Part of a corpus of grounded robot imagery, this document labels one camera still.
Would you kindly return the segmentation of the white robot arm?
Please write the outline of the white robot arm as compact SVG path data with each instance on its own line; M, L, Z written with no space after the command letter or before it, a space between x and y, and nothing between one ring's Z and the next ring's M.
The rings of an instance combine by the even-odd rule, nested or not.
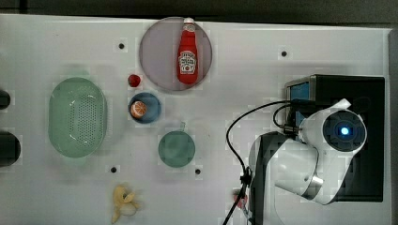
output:
M272 131L254 141L249 154L252 225L284 225L275 206L277 188L321 205L334 201L367 140L363 119L350 106L343 98L312 113L293 128L293 138Z

